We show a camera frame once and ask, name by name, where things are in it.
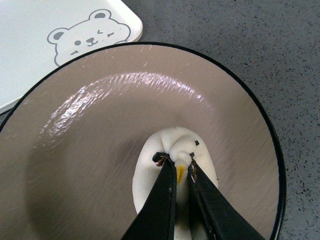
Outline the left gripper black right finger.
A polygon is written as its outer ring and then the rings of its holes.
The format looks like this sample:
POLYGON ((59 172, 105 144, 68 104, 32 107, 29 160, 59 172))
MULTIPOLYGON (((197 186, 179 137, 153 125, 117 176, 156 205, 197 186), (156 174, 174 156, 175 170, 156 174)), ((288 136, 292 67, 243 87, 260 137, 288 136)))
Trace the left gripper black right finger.
POLYGON ((226 200, 195 160, 188 167, 189 227, 193 240, 263 240, 226 200))

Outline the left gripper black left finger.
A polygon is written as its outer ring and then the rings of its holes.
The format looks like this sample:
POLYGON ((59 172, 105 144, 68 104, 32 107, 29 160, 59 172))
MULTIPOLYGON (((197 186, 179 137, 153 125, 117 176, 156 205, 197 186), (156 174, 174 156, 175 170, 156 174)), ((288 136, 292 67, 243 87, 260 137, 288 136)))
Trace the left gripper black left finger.
POLYGON ((172 240, 175 231, 177 171, 170 156, 157 152, 153 158, 162 167, 141 211, 123 240, 172 240))

